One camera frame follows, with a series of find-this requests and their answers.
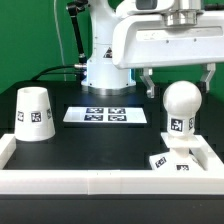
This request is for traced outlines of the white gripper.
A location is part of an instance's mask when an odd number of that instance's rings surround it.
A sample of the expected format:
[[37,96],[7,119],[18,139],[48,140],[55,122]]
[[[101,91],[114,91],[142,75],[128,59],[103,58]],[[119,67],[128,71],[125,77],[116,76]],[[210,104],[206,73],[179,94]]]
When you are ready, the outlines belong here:
[[155,97],[151,68],[203,64],[200,84],[210,91],[217,62],[224,62],[224,13],[204,13],[195,26],[166,26],[161,15],[134,15],[114,29],[113,64],[144,68],[140,76],[149,98]]

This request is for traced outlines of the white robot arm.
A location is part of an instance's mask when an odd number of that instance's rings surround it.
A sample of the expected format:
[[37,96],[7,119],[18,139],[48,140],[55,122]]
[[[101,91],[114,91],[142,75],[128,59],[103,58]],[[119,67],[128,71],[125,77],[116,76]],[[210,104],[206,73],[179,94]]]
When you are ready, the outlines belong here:
[[151,79],[157,67],[201,64],[200,85],[209,89],[216,64],[224,62],[224,6],[205,7],[203,0],[123,0],[112,9],[108,0],[89,0],[92,55],[82,81],[85,90],[120,95],[136,85],[131,71],[153,98]]

